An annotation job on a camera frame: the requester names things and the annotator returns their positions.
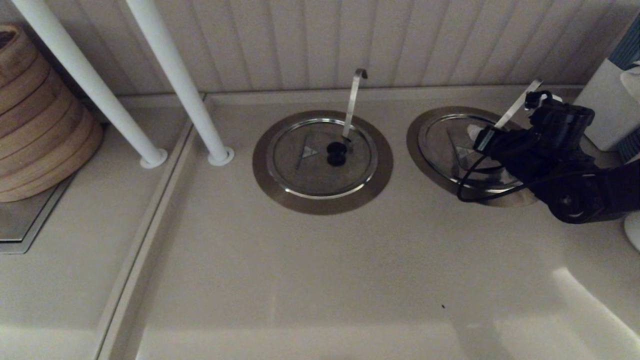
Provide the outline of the round steel lid black knob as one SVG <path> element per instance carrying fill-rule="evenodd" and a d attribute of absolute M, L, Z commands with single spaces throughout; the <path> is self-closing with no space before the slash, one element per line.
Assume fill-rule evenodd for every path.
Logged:
<path fill-rule="evenodd" d="M 287 192 L 307 199 L 335 199 L 354 193 L 378 167 L 378 146 L 366 130 L 345 121 L 311 117 L 278 130 L 267 142 L 270 175 Z"/>
<path fill-rule="evenodd" d="M 419 127 L 418 149 L 427 162 L 442 177 L 458 184 L 482 154 L 473 149 L 470 131 L 493 126 L 500 116 L 493 112 L 445 111 L 429 115 Z M 466 189 L 484 193 L 503 193 L 522 184 L 499 162 L 487 157 L 470 174 Z"/>

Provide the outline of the round steel well rim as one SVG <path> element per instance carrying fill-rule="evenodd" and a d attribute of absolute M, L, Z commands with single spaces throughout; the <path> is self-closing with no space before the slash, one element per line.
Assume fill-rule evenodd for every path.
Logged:
<path fill-rule="evenodd" d="M 266 164 L 266 151 L 268 141 L 275 136 L 276 132 L 283 130 L 286 125 L 292 125 L 297 121 L 311 117 L 331 117 L 345 121 L 345 116 L 346 114 L 341 111 L 303 111 L 287 116 L 270 126 L 260 137 L 253 151 L 253 174 L 261 190 L 282 207 L 309 215 L 343 214 L 363 207 L 377 198 L 391 179 L 394 167 L 393 151 L 386 137 L 374 125 L 358 116 L 353 117 L 351 125 L 366 130 L 372 136 L 378 147 L 378 165 L 371 180 L 354 193 L 329 199 L 304 198 L 286 191 L 269 173 Z"/>
<path fill-rule="evenodd" d="M 432 180 L 438 183 L 439 186 L 441 186 L 451 194 L 457 196 L 457 198 L 458 198 L 458 189 L 462 190 L 462 195 L 465 198 L 481 198 L 484 196 L 493 196 L 501 193 L 485 193 L 480 190 L 466 188 L 466 181 L 468 180 L 471 173 L 473 173 L 473 171 L 476 169 L 476 167 L 484 161 L 482 160 L 482 158 L 480 158 L 478 161 L 476 161 L 473 164 L 473 166 L 470 168 L 469 171 L 467 171 L 467 174 L 459 181 L 458 184 L 452 183 L 447 178 L 439 175 L 432 166 L 427 164 L 425 158 L 423 158 L 423 155 L 421 155 L 419 151 L 419 148 L 418 148 L 419 127 L 420 125 L 425 123 L 428 116 L 442 115 L 446 111 L 448 112 L 471 111 L 473 109 L 477 109 L 482 112 L 489 112 L 489 111 L 485 111 L 485 110 L 473 108 L 473 107 L 455 107 L 455 106 L 441 107 L 441 108 L 430 110 L 421 114 L 409 126 L 409 130 L 407 132 L 407 148 L 415 164 L 419 166 L 423 170 L 423 172 L 427 174 L 427 176 L 429 176 Z M 531 124 L 529 120 L 528 126 L 523 126 L 519 123 L 506 123 L 506 125 L 502 128 L 502 130 L 505 130 L 506 132 L 508 132 L 508 131 L 514 131 L 514 130 L 520 130 L 520 129 L 530 129 L 530 128 L 531 128 Z M 534 194 L 532 194 L 530 191 L 522 190 L 517 193 L 510 194 L 508 196 L 503 196 L 498 199 L 493 199 L 493 200 L 484 201 L 484 202 L 468 202 L 468 203 L 478 203 L 478 204 L 489 205 L 493 207 L 521 207 L 522 205 L 528 205 L 535 201 L 540 201 L 540 200 L 535 198 Z"/>

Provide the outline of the white rectangular box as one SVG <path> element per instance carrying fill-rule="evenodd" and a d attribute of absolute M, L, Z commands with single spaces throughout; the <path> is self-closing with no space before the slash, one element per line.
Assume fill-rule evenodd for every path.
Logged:
<path fill-rule="evenodd" d="M 621 70 L 604 60 L 587 82 L 575 105 L 595 111 L 585 135 L 601 151 L 612 151 L 617 143 L 640 125 L 633 112 L 638 105 L 625 94 L 619 81 Z"/>

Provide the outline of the white cup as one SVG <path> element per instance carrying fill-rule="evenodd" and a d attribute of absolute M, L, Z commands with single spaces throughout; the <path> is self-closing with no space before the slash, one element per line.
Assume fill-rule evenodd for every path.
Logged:
<path fill-rule="evenodd" d="M 633 65 L 632 68 L 622 71 L 619 79 L 629 96 L 640 104 L 640 60 Z"/>

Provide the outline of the white round base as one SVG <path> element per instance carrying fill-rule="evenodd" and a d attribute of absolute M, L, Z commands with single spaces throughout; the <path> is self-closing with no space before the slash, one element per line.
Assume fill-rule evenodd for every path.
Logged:
<path fill-rule="evenodd" d="M 640 210 L 625 217 L 623 229 L 628 242 L 640 253 Z"/>

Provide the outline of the teal striped container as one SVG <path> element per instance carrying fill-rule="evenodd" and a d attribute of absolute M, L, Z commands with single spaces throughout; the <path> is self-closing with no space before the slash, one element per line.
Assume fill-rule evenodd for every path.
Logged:
<path fill-rule="evenodd" d="M 640 60 L 640 13 L 634 18 L 630 27 L 626 30 L 626 33 L 607 60 L 617 66 L 621 73 L 622 71 L 633 68 L 633 63 Z M 624 93 L 630 96 L 622 84 L 621 86 Z M 633 120 L 637 120 L 639 125 L 615 144 L 615 148 L 621 155 L 622 161 L 626 163 L 640 155 L 640 104 L 633 98 L 631 98 L 631 100 L 638 105 L 638 110 L 633 112 Z"/>

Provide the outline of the white support pole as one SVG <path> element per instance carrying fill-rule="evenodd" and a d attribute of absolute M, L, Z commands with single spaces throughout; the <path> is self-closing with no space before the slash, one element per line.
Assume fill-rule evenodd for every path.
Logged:
<path fill-rule="evenodd" d="M 208 150 L 209 164 L 214 167 L 226 166 L 234 159 L 234 150 L 223 144 L 210 112 L 154 0 L 125 0 L 125 2 Z"/>
<path fill-rule="evenodd" d="M 45 0 L 10 0 L 50 52 L 93 101 L 110 123 L 141 156 L 140 165 L 153 169 L 169 153 L 158 148 L 110 90 Z"/>

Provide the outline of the bamboo steamer stack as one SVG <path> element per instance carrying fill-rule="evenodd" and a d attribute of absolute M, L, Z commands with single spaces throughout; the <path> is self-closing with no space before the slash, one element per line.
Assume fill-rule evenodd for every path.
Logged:
<path fill-rule="evenodd" d="M 70 177 L 103 128 L 25 30 L 0 23 L 0 203 L 32 198 Z"/>

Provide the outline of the flat steel tray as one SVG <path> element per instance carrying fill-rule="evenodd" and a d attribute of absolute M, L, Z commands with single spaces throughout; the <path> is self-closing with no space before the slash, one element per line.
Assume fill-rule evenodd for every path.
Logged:
<path fill-rule="evenodd" d="M 30 198 L 0 203 L 0 255 L 27 253 L 76 174 Z"/>

